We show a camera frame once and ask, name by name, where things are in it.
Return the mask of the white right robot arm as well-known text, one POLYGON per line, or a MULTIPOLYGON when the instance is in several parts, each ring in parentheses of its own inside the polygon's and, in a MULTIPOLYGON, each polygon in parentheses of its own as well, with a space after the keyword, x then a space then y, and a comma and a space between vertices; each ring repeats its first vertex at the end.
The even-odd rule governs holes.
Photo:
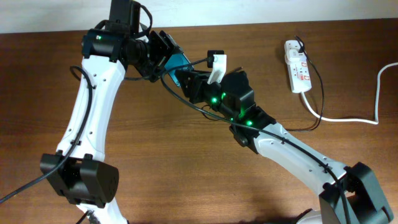
POLYGON ((374 172, 359 162, 349 167, 312 149, 292 136, 254 101, 245 72, 234 72, 220 82, 204 71, 176 72, 183 94, 191 103, 208 103, 232 122, 235 140, 285 168, 320 201, 297 223, 390 223, 393 212, 374 172))

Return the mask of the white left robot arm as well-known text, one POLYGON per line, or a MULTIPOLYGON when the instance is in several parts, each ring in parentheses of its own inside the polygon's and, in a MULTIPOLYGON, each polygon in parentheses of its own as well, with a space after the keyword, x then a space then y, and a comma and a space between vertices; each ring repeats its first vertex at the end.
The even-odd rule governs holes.
POLYGON ((55 154, 44 154, 40 170, 59 196, 91 223, 126 223, 117 201, 119 172, 105 163, 105 138, 116 93, 133 66, 140 79, 155 82, 178 50, 165 33, 140 24, 145 7, 113 1, 107 20, 82 40, 80 88, 68 128, 55 154))

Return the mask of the smartphone with cyan screen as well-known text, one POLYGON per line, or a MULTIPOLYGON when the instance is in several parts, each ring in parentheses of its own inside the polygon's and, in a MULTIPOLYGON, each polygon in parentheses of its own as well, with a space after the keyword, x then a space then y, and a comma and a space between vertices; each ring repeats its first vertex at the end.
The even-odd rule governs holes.
MULTIPOLYGON (((180 54, 174 54, 172 55, 168 62, 165 64, 165 69, 166 70, 170 70, 171 68, 177 67, 177 66, 181 66, 181 65, 186 65, 189 64, 190 61, 189 59, 186 57, 186 55, 184 53, 180 53, 180 54)), ((175 76, 175 70, 169 72, 169 76, 170 78, 173 80, 173 82, 175 83, 175 85, 177 87, 180 87, 180 83, 177 80, 177 77, 175 76)))

